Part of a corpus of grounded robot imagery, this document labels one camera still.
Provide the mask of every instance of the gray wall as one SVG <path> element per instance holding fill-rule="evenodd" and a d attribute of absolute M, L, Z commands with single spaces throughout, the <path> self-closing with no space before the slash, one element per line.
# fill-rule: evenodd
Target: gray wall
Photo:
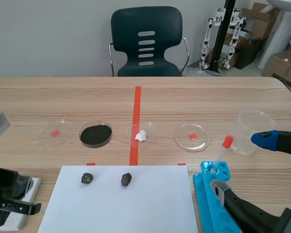
<path fill-rule="evenodd" d="M 110 18 L 121 8 L 169 5 L 183 16 L 190 63 L 199 59 L 208 17 L 224 0 L 0 0 L 0 77 L 111 76 Z M 250 1 L 239 0 L 247 7 Z M 216 37 L 212 35 L 212 45 Z M 126 55 L 114 52 L 115 68 Z M 167 60 L 182 67 L 184 44 L 167 50 Z"/>

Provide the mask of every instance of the plastic measuring cup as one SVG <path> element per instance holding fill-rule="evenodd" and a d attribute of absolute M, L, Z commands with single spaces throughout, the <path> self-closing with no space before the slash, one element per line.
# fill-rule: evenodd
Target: plastic measuring cup
<path fill-rule="evenodd" d="M 259 110 L 243 110 L 238 114 L 231 147 L 239 154 L 252 154 L 258 147 L 251 142 L 251 136 L 255 133 L 270 131 L 275 125 L 275 121 Z"/>

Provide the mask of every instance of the wooden table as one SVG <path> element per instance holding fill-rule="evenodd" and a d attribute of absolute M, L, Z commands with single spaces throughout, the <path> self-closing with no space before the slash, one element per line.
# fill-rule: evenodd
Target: wooden table
<path fill-rule="evenodd" d="M 152 122 L 160 130 L 153 148 L 139 149 L 139 165 L 187 164 L 202 232 L 192 176 L 202 161 L 216 158 L 238 112 L 261 110 L 278 123 L 278 129 L 291 130 L 291 93 L 277 79 L 0 78 L 0 109 L 12 125 L 0 139 L 0 167 L 40 177 L 36 201 L 46 206 L 62 165 L 128 165 L 125 134 L 132 123 L 137 85 L 142 86 L 140 122 Z M 73 135 L 59 146 L 44 147 L 38 134 L 57 119 L 69 121 Z M 111 124 L 113 138 L 102 148 L 90 149 L 81 144 L 79 130 L 98 120 Z M 175 131 L 185 123 L 207 128 L 211 142 L 204 151 L 189 152 L 176 144 Z M 240 198 L 277 216 L 291 208 L 291 155 L 263 149 L 249 156 L 230 151 L 225 160 L 232 175 L 228 184 Z M 43 212 L 31 216 L 22 233 L 37 232 Z"/>

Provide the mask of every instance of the pipette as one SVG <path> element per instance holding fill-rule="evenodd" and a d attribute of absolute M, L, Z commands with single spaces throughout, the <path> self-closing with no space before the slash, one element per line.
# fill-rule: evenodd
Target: pipette
<path fill-rule="evenodd" d="M 224 142 L 222 143 L 222 148 L 220 150 L 219 156 L 215 160 L 210 172 L 215 173 L 216 168 L 218 167 L 218 164 L 222 160 L 224 154 L 227 152 L 227 150 L 231 147 L 232 143 L 234 141 L 234 136 L 233 135 L 228 135 L 226 136 Z"/>

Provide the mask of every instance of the metal chair leg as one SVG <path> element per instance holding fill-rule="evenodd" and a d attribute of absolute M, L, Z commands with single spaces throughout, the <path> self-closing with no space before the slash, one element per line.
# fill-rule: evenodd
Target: metal chair leg
<path fill-rule="evenodd" d="M 184 65 L 184 67 L 180 70 L 181 74 L 183 73 L 184 68 L 186 67 L 186 65 L 188 64 L 189 59 L 190 59 L 190 53 L 188 50 L 188 42 L 186 41 L 186 38 L 184 38 L 184 37 L 182 38 L 182 40 L 184 40 L 184 43 L 185 43 L 185 48 L 186 48 L 186 52 L 187 52 L 187 59 L 186 59 L 186 63 Z"/>
<path fill-rule="evenodd" d="M 113 43 L 109 44 L 109 55 L 110 55 L 110 64 L 111 64 L 112 76 L 114 77 L 113 61 L 112 61 L 112 55 L 111 55 L 111 45 L 113 45 Z"/>

